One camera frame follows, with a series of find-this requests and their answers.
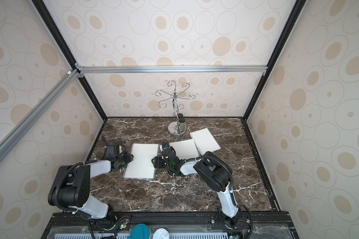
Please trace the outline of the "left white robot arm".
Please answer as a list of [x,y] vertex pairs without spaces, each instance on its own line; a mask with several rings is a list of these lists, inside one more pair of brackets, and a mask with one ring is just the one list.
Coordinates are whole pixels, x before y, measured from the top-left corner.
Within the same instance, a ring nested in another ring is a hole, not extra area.
[[73,214],[79,213],[88,219],[114,224],[117,218],[112,206],[91,195],[90,181],[91,178],[122,168],[133,159],[132,154],[122,152],[115,158],[61,166],[48,194],[49,205]]

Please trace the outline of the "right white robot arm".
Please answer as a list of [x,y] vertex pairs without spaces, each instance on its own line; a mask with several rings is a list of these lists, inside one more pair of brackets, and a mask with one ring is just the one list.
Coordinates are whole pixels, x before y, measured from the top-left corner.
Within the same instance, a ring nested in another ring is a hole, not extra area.
[[215,154],[207,151],[202,156],[180,159],[176,151],[169,146],[160,156],[151,160],[154,168],[165,168],[170,176],[199,175],[206,185],[217,193],[221,204],[218,212],[220,219],[229,229],[235,229],[241,223],[251,226],[251,213],[244,205],[238,205],[233,192],[232,169]]

